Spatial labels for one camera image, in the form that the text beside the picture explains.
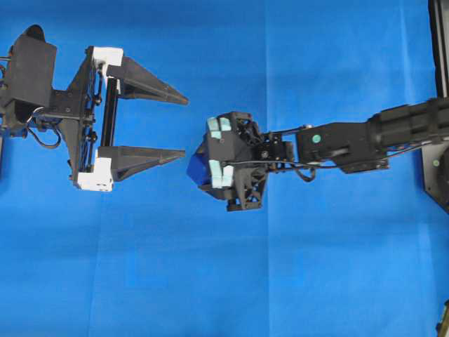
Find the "robotic arm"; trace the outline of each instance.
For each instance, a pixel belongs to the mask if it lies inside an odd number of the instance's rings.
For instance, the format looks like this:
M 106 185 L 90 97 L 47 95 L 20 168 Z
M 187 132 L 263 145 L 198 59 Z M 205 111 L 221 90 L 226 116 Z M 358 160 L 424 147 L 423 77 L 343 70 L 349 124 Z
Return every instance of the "robotic arm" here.
M 293 143 L 283 137 L 294 135 Z M 200 189 L 227 200 L 228 211 L 258 209 L 269 173 L 294 171 L 311 182 L 321 169 L 357 173 L 389 168 L 389 159 L 449 141 L 449 99 L 403 105 L 365 123 L 331 123 L 261 133 L 250 114 L 231 112 L 208 120 L 204 141 L 188 174 Z M 438 167 L 442 204 L 449 202 L 449 150 Z
M 157 79 L 120 48 L 90 46 L 67 90 L 52 88 L 56 47 L 46 43 L 38 25 L 29 27 L 10 48 L 8 66 L 0 66 L 0 136 L 31 134 L 45 148 L 63 139 L 69 151 L 70 179 L 82 190 L 111 191 L 115 182 L 185 155 L 180 150 L 114 146 L 119 98 L 159 100 L 185 105 L 188 99 Z M 100 146 L 93 129 L 95 106 L 107 88 Z M 34 130 L 51 130 L 55 144 L 40 141 Z

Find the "black cable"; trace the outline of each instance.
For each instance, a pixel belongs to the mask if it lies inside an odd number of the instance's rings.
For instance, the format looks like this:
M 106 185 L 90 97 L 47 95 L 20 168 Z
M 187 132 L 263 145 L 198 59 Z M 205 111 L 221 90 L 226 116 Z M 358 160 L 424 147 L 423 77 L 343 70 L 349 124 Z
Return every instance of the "black cable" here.
M 303 181 L 305 181 L 306 183 L 311 183 L 316 178 L 316 168 L 310 168 L 309 170 L 310 170 L 310 176 L 306 176 L 298 168 L 295 169 L 295 172 L 296 172 L 296 174 L 299 175 L 299 177 L 301 179 L 303 179 Z
M 372 160 L 365 160 L 365 161 L 358 161 L 354 163 L 349 163 L 345 165 L 332 165 L 332 166 L 322 166 L 322 165 L 315 165 L 315 164 L 303 164 L 298 161 L 282 161 L 282 160 L 245 160 L 245 161 L 227 161 L 225 162 L 226 165 L 240 165 L 240 164 L 290 164 L 292 168 L 283 168 L 280 170 L 273 170 L 273 172 L 282 172 L 282 171 L 295 171 L 297 169 L 340 169 L 342 167 L 346 166 L 352 166 L 352 165 L 360 165 L 360 164 L 367 164 L 367 163 L 373 163 L 376 161 L 386 160 L 389 158 L 397 157 L 401 154 L 404 154 L 406 152 L 415 151 L 418 149 L 423 148 L 426 145 L 431 145 L 431 143 L 423 144 L 423 145 L 416 145 L 409 147 L 405 150 L 398 151 L 396 153 L 390 154 L 388 156 L 385 156 L 383 158 L 377 158 Z
M 56 130 L 55 126 L 52 125 L 52 124 L 51 124 L 51 129 L 53 130 L 53 132 L 55 133 L 55 135 L 58 136 L 58 141 L 57 141 L 55 144 L 49 145 L 49 144 L 43 143 L 43 142 L 39 139 L 39 137 L 37 136 L 37 134 L 35 134 L 35 133 L 33 132 L 33 130 L 30 129 L 30 128 L 27 126 L 27 130 L 33 135 L 34 139 L 38 142 L 38 144 L 39 144 L 40 146 L 45 147 L 46 149 L 49 149 L 49 150 L 54 150 L 54 149 L 57 148 L 57 147 L 60 145 L 60 143 L 61 143 L 61 135 L 60 135 L 60 133 Z

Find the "blue backdrop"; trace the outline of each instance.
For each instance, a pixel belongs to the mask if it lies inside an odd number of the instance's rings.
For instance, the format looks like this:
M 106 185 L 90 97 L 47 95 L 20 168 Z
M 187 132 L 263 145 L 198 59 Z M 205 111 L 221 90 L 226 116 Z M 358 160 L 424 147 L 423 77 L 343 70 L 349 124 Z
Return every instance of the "blue backdrop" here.
M 206 118 L 263 130 L 365 121 L 435 96 L 427 0 L 7 1 L 4 51 L 39 23 L 66 88 L 89 45 L 118 46 L 191 101 L 126 101 L 117 145 L 194 153 Z M 97 131 L 102 123 L 98 110 Z M 65 146 L 8 140 L 0 336 L 434 336 L 449 298 L 448 216 L 419 154 L 391 170 L 272 176 L 227 213 L 189 159 L 75 190 Z

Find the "green dot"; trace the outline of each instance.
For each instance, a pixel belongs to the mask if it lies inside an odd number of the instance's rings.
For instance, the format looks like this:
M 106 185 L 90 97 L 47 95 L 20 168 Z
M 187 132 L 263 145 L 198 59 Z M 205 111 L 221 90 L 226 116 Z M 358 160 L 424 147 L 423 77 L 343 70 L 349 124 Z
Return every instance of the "green dot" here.
M 311 138 L 311 141 L 314 142 L 315 144 L 318 144 L 319 142 L 321 142 L 321 136 L 315 135 Z

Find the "black mounting plate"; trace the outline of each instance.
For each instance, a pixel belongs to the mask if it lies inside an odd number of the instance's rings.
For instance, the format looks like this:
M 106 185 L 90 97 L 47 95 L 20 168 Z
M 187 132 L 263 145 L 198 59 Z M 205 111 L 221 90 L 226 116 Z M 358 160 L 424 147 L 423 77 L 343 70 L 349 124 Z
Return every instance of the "black mounting plate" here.
M 430 25 L 435 60 L 435 80 L 438 97 L 449 95 L 449 0 L 429 0 Z M 422 149 L 422 170 L 426 192 L 449 213 L 449 206 L 438 183 L 438 164 L 448 144 Z

